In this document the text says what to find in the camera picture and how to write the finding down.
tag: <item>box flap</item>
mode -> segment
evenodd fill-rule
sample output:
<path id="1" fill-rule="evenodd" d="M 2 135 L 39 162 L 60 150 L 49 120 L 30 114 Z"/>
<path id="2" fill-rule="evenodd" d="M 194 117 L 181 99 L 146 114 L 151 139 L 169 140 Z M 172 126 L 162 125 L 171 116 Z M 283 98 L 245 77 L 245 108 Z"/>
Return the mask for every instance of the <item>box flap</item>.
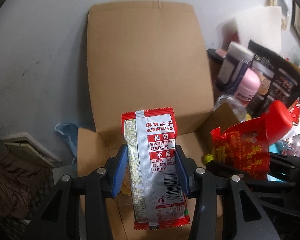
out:
<path id="1" fill-rule="evenodd" d="M 173 107 L 183 134 L 196 130 L 213 107 L 209 63 L 191 5 L 127 1 L 91 7 L 87 61 L 96 129 L 109 148 L 123 142 L 124 112 Z"/>

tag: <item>cardboard box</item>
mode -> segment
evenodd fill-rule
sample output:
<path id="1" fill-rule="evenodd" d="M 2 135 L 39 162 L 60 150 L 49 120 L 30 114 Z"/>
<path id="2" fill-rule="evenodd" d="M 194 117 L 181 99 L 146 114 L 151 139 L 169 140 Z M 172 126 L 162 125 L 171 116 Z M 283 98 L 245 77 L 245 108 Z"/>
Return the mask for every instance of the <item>cardboard box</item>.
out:
<path id="1" fill-rule="evenodd" d="M 217 120 L 230 126 L 238 122 L 227 105 L 211 114 L 209 64 L 191 5 L 127 1 L 91 7 L 87 59 L 97 132 L 79 129 L 79 176 L 104 166 L 124 143 L 122 113 L 173 107 L 179 132 L 176 142 L 198 166 L 203 166 L 201 157 L 211 147 L 205 141 Z M 195 199 L 187 204 L 192 220 Z M 114 239 L 188 239 L 191 225 L 134 230 L 132 202 L 107 199 L 107 208 Z"/>

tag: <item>printed packaging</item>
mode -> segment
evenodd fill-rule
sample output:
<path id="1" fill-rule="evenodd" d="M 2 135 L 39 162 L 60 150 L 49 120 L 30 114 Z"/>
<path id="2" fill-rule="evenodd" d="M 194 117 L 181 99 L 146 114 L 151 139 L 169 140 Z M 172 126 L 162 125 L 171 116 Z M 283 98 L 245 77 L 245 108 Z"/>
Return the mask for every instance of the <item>printed packaging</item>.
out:
<path id="1" fill-rule="evenodd" d="M 260 116 L 275 100 L 289 108 L 300 96 L 300 74 L 291 63 L 275 52 L 250 41 L 249 47 L 255 55 L 252 69 L 261 80 L 261 86 L 247 106 L 252 118 Z"/>
<path id="2" fill-rule="evenodd" d="M 135 229 L 162 229 L 190 223 L 176 174 L 177 125 L 172 108 L 122 114 L 128 145 Z"/>
<path id="3" fill-rule="evenodd" d="M 234 125 L 223 134 L 216 128 L 211 136 L 215 160 L 247 171 L 255 179 L 267 179 L 270 154 L 264 117 Z"/>
<path id="4" fill-rule="evenodd" d="M 299 98 L 290 107 L 289 113 L 291 114 L 293 125 L 297 126 L 299 124 L 299 117 L 300 117 L 300 99 Z"/>

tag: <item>brown cloth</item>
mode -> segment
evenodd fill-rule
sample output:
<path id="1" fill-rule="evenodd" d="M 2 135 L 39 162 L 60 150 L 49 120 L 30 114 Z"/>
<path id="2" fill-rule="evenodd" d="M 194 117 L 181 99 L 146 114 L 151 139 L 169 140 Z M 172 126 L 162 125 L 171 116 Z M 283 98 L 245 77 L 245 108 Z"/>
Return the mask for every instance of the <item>brown cloth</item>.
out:
<path id="1" fill-rule="evenodd" d="M 18 159 L 0 141 L 0 216 L 24 219 L 31 196 L 48 175 L 48 168 Z"/>

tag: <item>red packaging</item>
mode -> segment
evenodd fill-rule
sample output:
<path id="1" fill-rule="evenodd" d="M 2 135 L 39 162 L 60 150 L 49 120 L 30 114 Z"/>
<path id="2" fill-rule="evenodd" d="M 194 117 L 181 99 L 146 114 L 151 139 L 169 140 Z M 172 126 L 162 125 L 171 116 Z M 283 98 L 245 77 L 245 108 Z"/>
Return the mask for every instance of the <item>red packaging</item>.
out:
<path id="1" fill-rule="evenodd" d="M 211 131 L 214 159 L 247 171 L 255 179 L 267 179 L 270 166 L 265 117 L 239 123 L 221 134 Z"/>
<path id="2" fill-rule="evenodd" d="M 122 114 L 128 145 L 135 229 L 163 229 L 190 223 L 176 174 L 177 124 L 172 108 Z"/>
<path id="3" fill-rule="evenodd" d="M 300 99 L 298 98 L 297 101 L 289 108 L 289 113 L 292 117 L 292 123 L 294 126 L 299 124 L 299 117 L 300 117 Z"/>
<path id="4" fill-rule="evenodd" d="M 279 100 L 275 100 L 261 115 L 266 119 L 266 131 L 269 145 L 280 140 L 292 128 L 292 118 L 288 109 Z"/>

